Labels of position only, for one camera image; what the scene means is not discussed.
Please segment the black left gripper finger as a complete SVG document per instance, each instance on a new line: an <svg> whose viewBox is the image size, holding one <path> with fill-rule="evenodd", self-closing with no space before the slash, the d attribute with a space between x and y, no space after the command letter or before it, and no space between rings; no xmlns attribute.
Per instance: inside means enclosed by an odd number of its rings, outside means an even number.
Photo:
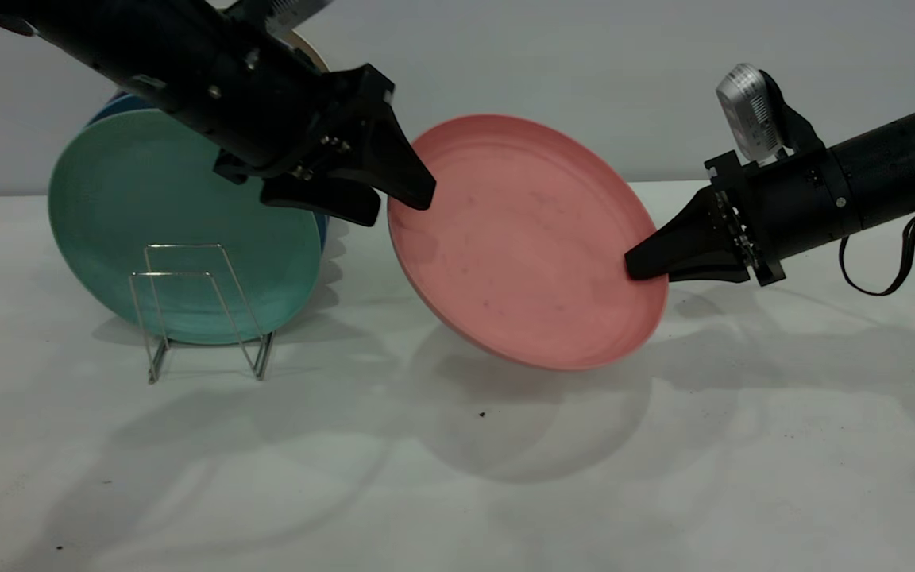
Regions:
<svg viewBox="0 0 915 572"><path fill-rule="evenodd" d="M283 175L266 179L259 200L268 207L302 209L360 226L374 226L381 207L373 188L349 179Z"/></svg>
<svg viewBox="0 0 915 572"><path fill-rule="evenodd" d="M436 179L422 163L389 102L368 102L334 131L333 177L381 191L417 211L428 210Z"/></svg>

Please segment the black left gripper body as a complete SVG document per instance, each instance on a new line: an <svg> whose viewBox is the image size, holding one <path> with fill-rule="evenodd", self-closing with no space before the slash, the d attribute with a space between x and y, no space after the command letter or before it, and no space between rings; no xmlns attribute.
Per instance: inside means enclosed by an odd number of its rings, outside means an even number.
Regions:
<svg viewBox="0 0 915 572"><path fill-rule="evenodd" d="M331 149L356 141L392 104L396 85L370 64L317 75L291 87L252 87L246 102L226 105L214 128L214 173L233 184L307 172Z"/></svg>

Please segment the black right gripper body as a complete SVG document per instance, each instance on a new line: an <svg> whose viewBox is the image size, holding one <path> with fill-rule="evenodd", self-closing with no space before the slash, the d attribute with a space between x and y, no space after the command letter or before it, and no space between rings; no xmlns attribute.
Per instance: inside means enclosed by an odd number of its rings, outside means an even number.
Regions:
<svg viewBox="0 0 915 572"><path fill-rule="evenodd" d="M737 153L705 162L737 221L741 253L759 285L785 279L782 261L855 232L855 206L835 153L810 149L760 166Z"/></svg>

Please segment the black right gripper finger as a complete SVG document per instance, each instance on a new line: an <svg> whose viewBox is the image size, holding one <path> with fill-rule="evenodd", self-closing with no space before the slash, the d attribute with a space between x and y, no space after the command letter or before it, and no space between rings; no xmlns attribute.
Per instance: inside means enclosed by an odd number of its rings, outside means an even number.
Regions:
<svg viewBox="0 0 915 572"><path fill-rule="evenodd" d="M751 279L746 265L683 265L667 274L670 282L718 281L740 284Z"/></svg>
<svg viewBox="0 0 915 572"><path fill-rule="evenodd" d="M712 186L702 188L671 221L624 254L629 278L668 278L683 265L744 265L739 226L727 206Z"/></svg>

